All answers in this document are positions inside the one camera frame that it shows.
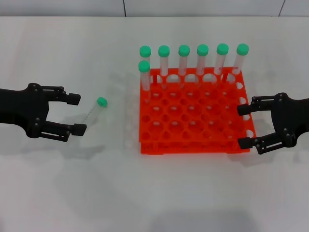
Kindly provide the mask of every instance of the white table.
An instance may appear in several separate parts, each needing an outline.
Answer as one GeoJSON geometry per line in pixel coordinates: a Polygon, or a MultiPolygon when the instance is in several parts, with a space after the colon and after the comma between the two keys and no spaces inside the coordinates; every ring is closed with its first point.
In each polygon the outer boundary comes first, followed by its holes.
{"type": "MultiPolygon", "coordinates": [[[[232,65],[250,46],[248,97],[308,98],[309,18],[0,18],[0,87],[64,86],[79,106],[51,104],[48,119],[76,123],[103,96],[109,109],[79,147],[0,128],[1,232],[307,232],[309,134],[293,149],[258,155],[139,154],[139,47],[227,43],[232,65]]],[[[268,113],[253,115],[258,135],[268,113]]]]}

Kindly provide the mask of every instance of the upright test tube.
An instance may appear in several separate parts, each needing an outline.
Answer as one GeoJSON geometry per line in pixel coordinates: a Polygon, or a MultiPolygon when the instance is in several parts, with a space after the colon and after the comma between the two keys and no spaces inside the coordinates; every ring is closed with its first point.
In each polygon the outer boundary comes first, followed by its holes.
{"type": "Polygon", "coordinates": [[[235,62],[234,62],[234,66],[233,66],[233,74],[239,74],[240,70],[242,68],[242,64],[245,60],[246,55],[249,52],[249,46],[245,43],[241,43],[240,45],[238,45],[237,47],[237,55],[235,58],[235,62]]]}
{"type": "Polygon", "coordinates": [[[107,109],[107,101],[103,97],[99,97],[94,106],[91,108],[87,116],[81,121],[81,124],[86,124],[87,128],[89,128],[96,118],[101,114],[103,111],[107,109]]]}
{"type": "Polygon", "coordinates": [[[151,49],[149,46],[140,47],[140,59],[150,62],[151,49]]]}
{"type": "Polygon", "coordinates": [[[150,63],[142,60],[139,62],[141,87],[144,91],[150,90],[150,63]]]}
{"type": "Polygon", "coordinates": [[[227,44],[221,43],[217,47],[217,59],[214,66],[214,74],[221,75],[222,68],[224,66],[225,56],[228,53],[228,46],[227,44]]]}
{"type": "Polygon", "coordinates": [[[187,72],[187,58],[190,54],[190,48],[188,45],[181,45],[178,50],[179,54],[179,68],[178,68],[178,74],[180,76],[185,76],[187,72]]]}
{"type": "Polygon", "coordinates": [[[160,56],[160,74],[161,76],[167,76],[169,73],[169,47],[162,45],[159,47],[160,56]]]}
{"type": "Polygon", "coordinates": [[[203,75],[205,69],[206,55],[208,54],[208,46],[201,44],[197,47],[197,75],[203,75]]]}

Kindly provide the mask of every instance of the green cap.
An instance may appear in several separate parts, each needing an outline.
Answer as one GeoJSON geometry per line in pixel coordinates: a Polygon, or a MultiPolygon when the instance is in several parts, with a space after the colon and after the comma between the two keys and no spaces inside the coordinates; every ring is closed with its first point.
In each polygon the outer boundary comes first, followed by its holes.
{"type": "Polygon", "coordinates": [[[225,56],[228,53],[228,46],[225,43],[221,43],[217,47],[217,53],[219,55],[225,56]]]}
{"type": "Polygon", "coordinates": [[[97,99],[97,103],[98,103],[99,106],[102,106],[102,107],[104,107],[104,108],[107,107],[107,101],[106,101],[106,99],[103,98],[103,97],[99,97],[99,98],[97,99]]]}
{"type": "Polygon", "coordinates": [[[201,57],[204,57],[208,54],[208,46],[201,44],[197,47],[197,54],[201,57]]]}
{"type": "Polygon", "coordinates": [[[166,45],[162,45],[159,47],[159,56],[160,57],[168,57],[169,56],[169,47],[166,45]]]}
{"type": "Polygon", "coordinates": [[[178,54],[181,57],[187,57],[190,54],[190,48],[188,45],[181,45],[178,50],[178,54]]]}
{"type": "Polygon", "coordinates": [[[139,71],[141,73],[146,73],[149,72],[150,70],[150,63],[146,60],[142,60],[141,62],[139,62],[139,71]]]}
{"type": "Polygon", "coordinates": [[[140,47],[140,56],[147,58],[151,55],[151,49],[149,46],[142,46],[140,47]]]}
{"type": "Polygon", "coordinates": [[[237,47],[237,54],[241,55],[241,56],[245,56],[247,55],[249,52],[249,46],[245,43],[241,43],[240,45],[238,45],[237,47]]]}

